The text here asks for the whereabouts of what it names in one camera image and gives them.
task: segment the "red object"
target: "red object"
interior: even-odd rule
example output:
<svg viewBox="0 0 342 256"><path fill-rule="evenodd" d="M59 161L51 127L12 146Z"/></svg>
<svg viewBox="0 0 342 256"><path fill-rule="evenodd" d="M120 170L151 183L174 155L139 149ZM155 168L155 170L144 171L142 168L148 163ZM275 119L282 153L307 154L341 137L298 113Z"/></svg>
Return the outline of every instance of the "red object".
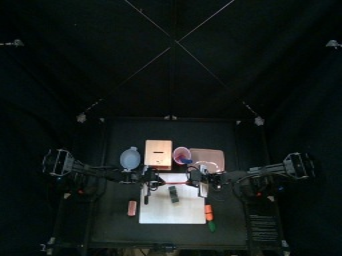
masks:
<svg viewBox="0 0 342 256"><path fill-rule="evenodd" d="M127 212L127 215L128 216L135 216L135 212L136 212L136 201L130 201L128 202L128 212Z"/></svg>
<svg viewBox="0 0 342 256"><path fill-rule="evenodd" d="M212 208L210 204L206 204L204 206L204 212L206 212L206 220L211 221L214 220L214 215L212 215Z"/></svg>

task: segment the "pink cup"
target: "pink cup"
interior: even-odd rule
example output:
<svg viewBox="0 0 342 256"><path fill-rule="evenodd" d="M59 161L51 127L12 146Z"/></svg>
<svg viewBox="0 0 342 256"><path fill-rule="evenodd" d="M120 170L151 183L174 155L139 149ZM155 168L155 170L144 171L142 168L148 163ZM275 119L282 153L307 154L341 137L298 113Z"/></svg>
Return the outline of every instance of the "pink cup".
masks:
<svg viewBox="0 0 342 256"><path fill-rule="evenodd" d="M180 161L182 159L191 159L191 152L186 147L178 147L174 150L172 154L174 161L176 164L183 165L184 163Z"/></svg>

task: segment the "marker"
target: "marker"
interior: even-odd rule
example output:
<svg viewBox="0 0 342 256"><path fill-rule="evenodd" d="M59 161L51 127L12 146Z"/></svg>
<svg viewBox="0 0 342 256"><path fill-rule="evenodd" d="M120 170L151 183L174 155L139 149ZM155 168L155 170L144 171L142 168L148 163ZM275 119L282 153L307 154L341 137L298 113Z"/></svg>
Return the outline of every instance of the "marker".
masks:
<svg viewBox="0 0 342 256"><path fill-rule="evenodd" d="M206 212L206 220L208 222L208 229L214 233L216 230L216 225L214 222L212 207L208 203L206 203L206 205L204 205L204 212Z"/></svg>

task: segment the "cardboard box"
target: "cardboard box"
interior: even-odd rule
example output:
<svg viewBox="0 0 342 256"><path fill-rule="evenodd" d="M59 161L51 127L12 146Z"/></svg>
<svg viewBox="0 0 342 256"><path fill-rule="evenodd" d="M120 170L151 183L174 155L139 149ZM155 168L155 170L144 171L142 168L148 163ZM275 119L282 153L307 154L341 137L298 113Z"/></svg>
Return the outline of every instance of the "cardboard box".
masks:
<svg viewBox="0 0 342 256"><path fill-rule="evenodd" d="M144 148L144 165L160 171L170 171L172 166L172 141L147 140Z"/></svg>

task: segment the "white tabletop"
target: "white tabletop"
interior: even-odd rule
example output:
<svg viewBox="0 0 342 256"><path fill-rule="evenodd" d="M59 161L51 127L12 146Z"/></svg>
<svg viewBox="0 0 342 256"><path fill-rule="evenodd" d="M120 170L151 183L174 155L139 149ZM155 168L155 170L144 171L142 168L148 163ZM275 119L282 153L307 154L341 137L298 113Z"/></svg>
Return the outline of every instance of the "white tabletop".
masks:
<svg viewBox="0 0 342 256"><path fill-rule="evenodd" d="M160 178L167 182L187 181L186 174L160 173ZM168 187L176 187L179 202L172 203ZM164 185L151 192L148 204L144 204L144 191L140 193L142 224L206 224L204 198L198 197L198 189L188 185Z"/></svg>

